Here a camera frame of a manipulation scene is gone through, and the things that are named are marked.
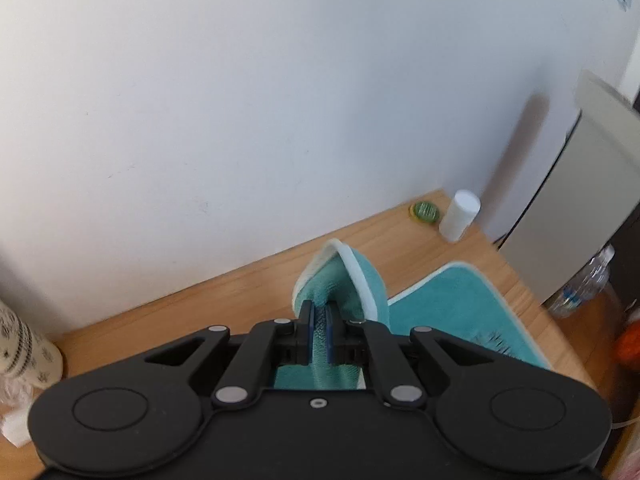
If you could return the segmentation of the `orange object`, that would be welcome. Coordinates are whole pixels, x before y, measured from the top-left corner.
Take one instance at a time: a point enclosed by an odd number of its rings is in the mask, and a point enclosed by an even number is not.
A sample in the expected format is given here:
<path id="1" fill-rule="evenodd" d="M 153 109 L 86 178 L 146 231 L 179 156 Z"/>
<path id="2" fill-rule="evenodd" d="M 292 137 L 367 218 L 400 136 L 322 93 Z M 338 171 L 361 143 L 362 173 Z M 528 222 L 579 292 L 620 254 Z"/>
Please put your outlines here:
<path id="1" fill-rule="evenodd" d="M 638 372 L 640 368 L 640 320 L 639 308 L 635 308 L 620 336 L 614 344 L 614 356 L 621 366 L 627 370 Z"/>

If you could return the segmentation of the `green round lid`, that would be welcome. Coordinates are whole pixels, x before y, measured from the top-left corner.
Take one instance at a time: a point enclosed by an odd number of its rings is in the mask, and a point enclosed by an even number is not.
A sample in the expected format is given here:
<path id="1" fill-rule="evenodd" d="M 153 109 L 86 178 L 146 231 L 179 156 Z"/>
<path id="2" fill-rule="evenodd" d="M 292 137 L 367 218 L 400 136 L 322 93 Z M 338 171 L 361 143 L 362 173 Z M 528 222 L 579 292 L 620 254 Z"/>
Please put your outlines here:
<path id="1" fill-rule="evenodd" d="M 419 200 L 410 205 L 409 214 L 416 221 L 427 224 L 435 224 L 439 222 L 440 210 L 429 200 Z"/>

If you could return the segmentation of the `clear water bottle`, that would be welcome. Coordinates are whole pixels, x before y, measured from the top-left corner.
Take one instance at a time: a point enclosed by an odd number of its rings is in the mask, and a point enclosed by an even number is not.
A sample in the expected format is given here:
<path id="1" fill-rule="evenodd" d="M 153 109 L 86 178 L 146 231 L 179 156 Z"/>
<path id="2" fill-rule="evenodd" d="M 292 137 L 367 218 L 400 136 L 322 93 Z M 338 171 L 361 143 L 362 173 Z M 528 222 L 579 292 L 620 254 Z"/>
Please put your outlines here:
<path id="1" fill-rule="evenodd" d="M 612 245 L 603 247 L 559 290 L 549 307 L 550 313 L 556 318 L 567 318 L 600 294 L 608 284 L 614 256 Z"/>

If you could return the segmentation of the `teal towel white trim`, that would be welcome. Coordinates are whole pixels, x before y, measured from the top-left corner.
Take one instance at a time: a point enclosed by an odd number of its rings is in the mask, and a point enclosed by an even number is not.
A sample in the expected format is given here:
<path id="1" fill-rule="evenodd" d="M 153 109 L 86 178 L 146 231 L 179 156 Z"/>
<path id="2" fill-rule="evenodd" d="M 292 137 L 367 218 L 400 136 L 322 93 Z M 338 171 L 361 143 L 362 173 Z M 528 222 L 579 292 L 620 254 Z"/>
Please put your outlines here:
<path id="1" fill-rule="evenodd" d="M 355 248 L 332 238 L 297 279 L 292 309 L 314 305 L 309 365 L 283 365 L 274 386 L 285 390 L 352 390 L 364 387 L 361 368 L 329 359 L 329 315 L 333 302 L 347 321 L 375 321 L 395 335 L 430 326 L 473 344 L 543 368 L 550 366 L 518 317 L 484 274 L 469 263 L 447 263 L 390 298 L 382 276 Z"/>

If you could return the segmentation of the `white pill bottle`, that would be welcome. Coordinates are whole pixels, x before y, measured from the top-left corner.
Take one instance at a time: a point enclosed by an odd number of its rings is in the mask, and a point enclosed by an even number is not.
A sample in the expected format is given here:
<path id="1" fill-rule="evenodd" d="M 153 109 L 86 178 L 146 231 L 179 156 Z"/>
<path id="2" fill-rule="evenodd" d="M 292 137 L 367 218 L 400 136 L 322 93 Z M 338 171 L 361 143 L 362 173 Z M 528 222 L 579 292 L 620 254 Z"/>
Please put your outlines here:
<path id="1" fill-rule="evenodd" d="M 469 190 L 454 193 L 439 222 L 439 234 L 449 243 L 457 243 L 480 212 L 480 199 Z"/>

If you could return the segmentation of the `crumpled clear plastic bottle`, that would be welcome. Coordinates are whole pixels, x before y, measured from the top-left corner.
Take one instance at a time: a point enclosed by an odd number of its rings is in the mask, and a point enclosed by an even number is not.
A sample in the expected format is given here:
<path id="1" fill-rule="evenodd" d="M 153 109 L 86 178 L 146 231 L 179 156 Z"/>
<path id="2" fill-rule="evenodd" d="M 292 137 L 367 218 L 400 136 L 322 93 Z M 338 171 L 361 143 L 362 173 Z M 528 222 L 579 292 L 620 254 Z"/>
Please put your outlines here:
<path id="1" fill-rule="evenodd" d="M 24 378 L 14 378 L 2 375 L 0 378 L 1 408 L 14 410 L 32 404 L 40 395 L 41 390 L 34 387 Z"/>

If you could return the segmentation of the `cream cup red lid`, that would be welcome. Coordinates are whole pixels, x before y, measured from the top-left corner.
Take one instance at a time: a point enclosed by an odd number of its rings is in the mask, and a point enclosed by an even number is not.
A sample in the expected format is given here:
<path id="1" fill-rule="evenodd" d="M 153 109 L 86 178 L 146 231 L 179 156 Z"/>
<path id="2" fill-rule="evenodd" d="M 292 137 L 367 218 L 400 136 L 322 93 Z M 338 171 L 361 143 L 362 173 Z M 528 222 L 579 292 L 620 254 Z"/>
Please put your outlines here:
<path id="1" fill-rule="evenodd" d="M 38 389 L 59 382 L 64 373 L 60 349 L 1 304 L 1 375 Z"/>

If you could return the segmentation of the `white cabinet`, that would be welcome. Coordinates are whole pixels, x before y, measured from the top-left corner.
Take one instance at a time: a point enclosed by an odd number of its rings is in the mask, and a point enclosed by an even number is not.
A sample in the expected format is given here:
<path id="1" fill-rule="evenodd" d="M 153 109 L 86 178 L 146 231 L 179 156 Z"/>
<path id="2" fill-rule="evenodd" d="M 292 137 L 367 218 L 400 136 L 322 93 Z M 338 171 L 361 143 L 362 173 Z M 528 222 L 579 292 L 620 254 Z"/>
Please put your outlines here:
<path id="1" fill-rule="evenodd" d="M 534 296 L 553 296 L 639 203 L 639 113 L 584 70 L 579 116 L 534 198 L 500 246 Z"/>

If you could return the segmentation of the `white folded paper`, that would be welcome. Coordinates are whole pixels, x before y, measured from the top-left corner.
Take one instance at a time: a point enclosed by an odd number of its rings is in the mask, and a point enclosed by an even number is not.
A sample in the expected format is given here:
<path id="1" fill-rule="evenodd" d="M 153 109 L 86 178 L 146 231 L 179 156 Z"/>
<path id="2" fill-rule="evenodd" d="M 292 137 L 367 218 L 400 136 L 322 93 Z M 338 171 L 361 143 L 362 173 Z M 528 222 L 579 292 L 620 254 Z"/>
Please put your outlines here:
<path id="1" fill-rule="evenodd" d="M 28 430 L 29 410 L 30 406 L 26 405 L 1 416 L 1 434 L 16 448 L 32 440 Z"/>

